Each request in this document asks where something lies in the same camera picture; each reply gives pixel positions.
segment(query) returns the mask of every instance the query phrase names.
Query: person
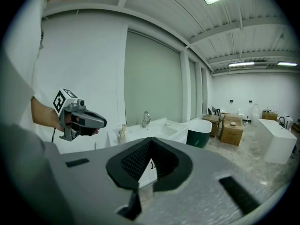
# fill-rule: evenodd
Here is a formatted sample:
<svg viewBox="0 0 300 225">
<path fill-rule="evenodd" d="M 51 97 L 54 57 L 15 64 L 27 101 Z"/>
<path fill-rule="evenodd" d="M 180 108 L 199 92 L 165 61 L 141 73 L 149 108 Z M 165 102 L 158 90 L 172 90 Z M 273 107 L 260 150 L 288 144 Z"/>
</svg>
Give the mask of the person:
<svg viewBox="0 0 300 225">
<path fill-rule="evenodd" d="M 64 131 L 54 109 L 47 107 L 37 99 L 36 88 L 33 86 L 33 73 L 39 51 L 43 49 L 42 15 L 50 0 L 26 0 L 18 11 L 4 37 L 3 49 L 14 69 L 33 89 L 33 96 L 27 103 L 19 125 L 34 132 L 33 123 Z M 65 118 L 65 123 L 71 122 L 71 116 Z"/>
</svg>

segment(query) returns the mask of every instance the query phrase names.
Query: black faucet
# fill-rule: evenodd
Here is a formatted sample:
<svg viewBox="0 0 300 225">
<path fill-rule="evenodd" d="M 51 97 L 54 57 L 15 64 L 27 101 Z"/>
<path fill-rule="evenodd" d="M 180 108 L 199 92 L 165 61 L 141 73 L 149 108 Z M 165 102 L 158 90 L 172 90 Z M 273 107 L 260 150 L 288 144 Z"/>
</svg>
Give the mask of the black faucet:
<svg viewBox="0 0 300 225">
<path fill-rule="evenodd" d="M 283 128 L 285 128 L 285 118 L 284 117 L 280 117 L 278 119 L 278 121 L 279 121 L 279 125 L 282 126 Z"/>
</svg>

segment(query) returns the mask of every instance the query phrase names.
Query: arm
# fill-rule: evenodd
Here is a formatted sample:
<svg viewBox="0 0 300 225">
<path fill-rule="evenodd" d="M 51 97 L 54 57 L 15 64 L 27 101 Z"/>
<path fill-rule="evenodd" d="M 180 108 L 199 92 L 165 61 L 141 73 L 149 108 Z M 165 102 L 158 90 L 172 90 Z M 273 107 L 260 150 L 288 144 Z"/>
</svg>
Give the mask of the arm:
<svg viewBox="0 0 300 225">
<path fill-rule="evenodd" d="M 35 97 L 31 99 L 31 113 L 34 123 L 64 131 L 55 110 L 41 104 Z"/>
</svg>

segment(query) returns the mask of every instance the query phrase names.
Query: black cable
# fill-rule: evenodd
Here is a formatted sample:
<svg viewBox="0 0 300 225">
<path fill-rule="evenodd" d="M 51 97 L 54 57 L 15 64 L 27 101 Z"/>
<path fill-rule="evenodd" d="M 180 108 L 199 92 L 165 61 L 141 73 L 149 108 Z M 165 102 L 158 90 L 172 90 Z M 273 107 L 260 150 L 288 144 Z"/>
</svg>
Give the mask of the black cable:
<svg viewBox="0 0 300 225">
<path fill-rule="evenodd" d="M 56 130 L 56 128 L 53 130 L 53 135 L 52 135 L 52 140 L 51 140 L 51 142 L 53 142 L 53 141 L 54 141 L 54 134 L 55 134 L 55 130 Z"/>
</svg>

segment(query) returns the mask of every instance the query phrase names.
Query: chrome faucet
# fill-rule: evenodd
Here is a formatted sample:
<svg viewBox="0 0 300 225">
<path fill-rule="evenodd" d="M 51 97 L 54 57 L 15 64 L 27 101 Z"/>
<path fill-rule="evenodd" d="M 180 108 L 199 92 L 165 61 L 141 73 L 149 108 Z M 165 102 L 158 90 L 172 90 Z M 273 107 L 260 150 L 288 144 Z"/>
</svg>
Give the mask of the chrome faucet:
<svg viewBox="0 0 300 225">
<path fill-rule="evenodd" d="M 151 118 L 149 118 L 149 113 L 147 111 L 144 112 L 144 120 L 142 121 L 142 127 L 145 128 L 150 123 Z"/>
</svg>

